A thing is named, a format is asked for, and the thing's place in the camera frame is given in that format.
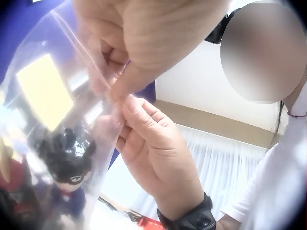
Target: doll eye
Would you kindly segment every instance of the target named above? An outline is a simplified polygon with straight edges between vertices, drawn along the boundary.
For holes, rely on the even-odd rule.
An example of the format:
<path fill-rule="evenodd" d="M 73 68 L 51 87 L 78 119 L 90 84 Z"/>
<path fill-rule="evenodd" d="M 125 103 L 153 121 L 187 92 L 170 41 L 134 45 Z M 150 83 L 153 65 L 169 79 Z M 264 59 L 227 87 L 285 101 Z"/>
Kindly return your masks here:
<path fill-rule="evenodd" d="M 82 179 L 82 176 L 74 176 L 74 177 L 71 177 L 70 180 L 71 182 L 78 182 Z"/>

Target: hand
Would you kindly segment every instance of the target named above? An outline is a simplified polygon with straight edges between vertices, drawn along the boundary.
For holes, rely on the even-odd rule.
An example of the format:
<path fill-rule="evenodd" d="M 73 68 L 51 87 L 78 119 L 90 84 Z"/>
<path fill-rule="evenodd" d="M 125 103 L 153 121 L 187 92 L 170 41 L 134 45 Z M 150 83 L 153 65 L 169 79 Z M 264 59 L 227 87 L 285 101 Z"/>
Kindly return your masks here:
<path fill-rule="evenodd" d="M 128 96 L 122 111 L 128 125 L 116 148 L 130 173 L 165 217 L 182 217 L 204 199 L 184 139 L 172 120 L 144 99 Z"/>
<path fill-rule="evenodd" d="M 195 49 L 225 16 L 229 2 L 74 0 L 74 8 L 79 32 L 98 67 L 104 72 L 106 60 L 119 75 L 113 99 L 124 101 Z M 105 88 L 99 77 L 90 80 L 96 91 Z"/>

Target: wooden baseboard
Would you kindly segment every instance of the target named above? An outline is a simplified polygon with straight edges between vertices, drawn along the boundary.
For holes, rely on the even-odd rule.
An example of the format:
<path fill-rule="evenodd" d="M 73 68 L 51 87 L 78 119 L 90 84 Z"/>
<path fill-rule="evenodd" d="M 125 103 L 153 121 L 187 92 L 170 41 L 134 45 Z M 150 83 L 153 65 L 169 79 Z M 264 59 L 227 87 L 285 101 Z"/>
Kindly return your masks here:
<path fill-rule="evenodd" d="M 274 133 L 240 121 L 192 109 L 182 105 L 156 100 L 154 105 L 175 123 L 234 140 L 269 148 Z"/>

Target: wrist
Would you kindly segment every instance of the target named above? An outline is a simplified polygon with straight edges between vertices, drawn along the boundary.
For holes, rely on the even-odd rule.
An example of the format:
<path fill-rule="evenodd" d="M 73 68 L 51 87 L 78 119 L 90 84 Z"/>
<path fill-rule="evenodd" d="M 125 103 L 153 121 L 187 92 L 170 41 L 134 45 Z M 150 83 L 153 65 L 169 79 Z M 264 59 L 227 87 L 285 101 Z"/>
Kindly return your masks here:
<path fill-rule="evenodd" d="M 155 198 L 159 211 L 171 221 L 177 220 L 197 207 L 204 200 L 204 191 L 198 189 L 183 192 L 174 192 L 164 198 Z"/>

